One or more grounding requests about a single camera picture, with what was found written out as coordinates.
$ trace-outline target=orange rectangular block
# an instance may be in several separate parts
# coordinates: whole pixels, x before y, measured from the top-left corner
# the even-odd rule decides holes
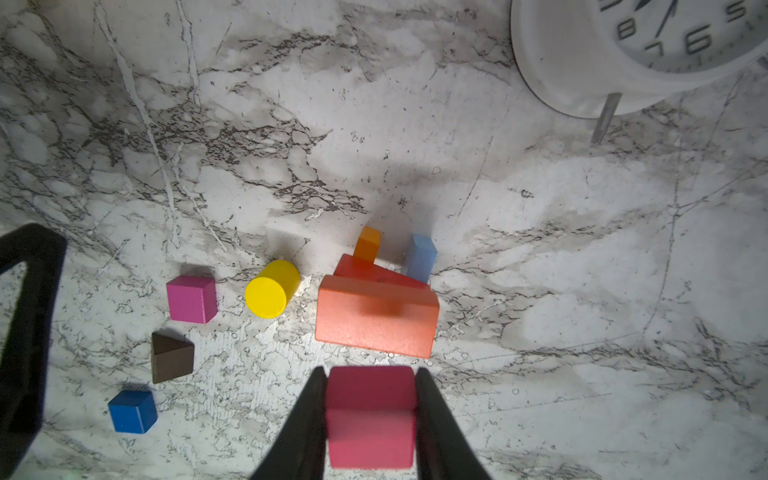
[[[326,275],[317,297],[315,339],[429,358],[440,305],[435,292]]]
[[[379,245],[382,244],[382,233],[375,228],[363,227],[360,237],[355,245],[354,256],[373,263],[379,253]]]
[[[336,265],[336,276],[347,276],[358,280],[368,280],[369,282],[393,283],[395,285],[410,286],[411,288],[421,288],[429,290],[429,285],[414,280],[410,276],[402,273],[387,270],[382,266],[366,262],[360,258],[355,258],[344,253]]]

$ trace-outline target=toy block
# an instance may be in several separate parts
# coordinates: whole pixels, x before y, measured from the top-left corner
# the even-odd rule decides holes
[[[353,257],[344,253],[336,265],[336,276],[346,276],[358,280],[368,280],[370,282],[392,283],[394,285],[410,286],[411,288],[421,288],[429,290],[426,283],[414,280],[402,273],[387,270],[382,266],[375,265],[360,258]]]
[[[334,468],[410,468],[416,386],[408,366],[335,366],[326,386]]]
[[[406,262],[402,267],[405,275],[414,280],[427,283],[432,268],[437,260],[437,249],[428,237],[412,235],[406,253]]]
[[[382,244],[382,233],[371,227],[363,227],[355,245],[355,257],[373,263]]]
[[[123,390],[108,407],[116,432],[146,433],[157,421],[152,392]]]
[[[219,312],[216,282],[199,276],[177,276],[165,284],[170,319],[177,322],[208,323]]]
[[[431,290],[326,275],[317,296],[315,338],[429,358],[439,314]]]
[[[194,344],[152,334],[152,383],[189,375],[194,369]]]
[[[283,314],[299,283],[301,276],[291,262],[275,260],[245,287],[245,303],[257,316],[275,318]]]

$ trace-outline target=brown triangular prism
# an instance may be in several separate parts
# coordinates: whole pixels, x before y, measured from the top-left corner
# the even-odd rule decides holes
[[[193,369],[193,343],[152,333],[152,383],[189,375]]]

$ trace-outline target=magenta cube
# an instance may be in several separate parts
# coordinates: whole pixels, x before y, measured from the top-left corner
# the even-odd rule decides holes
[[[416,382],[409,366],[335,366],[326,386],[333,468],[411,468]]]
[[[177,322],[208,323],[219,313],[216,282],[199,276],[177,276],[165,284],[170,319]]]

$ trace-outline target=white clock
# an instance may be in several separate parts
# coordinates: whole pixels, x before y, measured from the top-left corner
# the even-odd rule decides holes
[[[582,118],[646,108],[768,52],[768,0],[513,0],[512,47],[544,103]]]

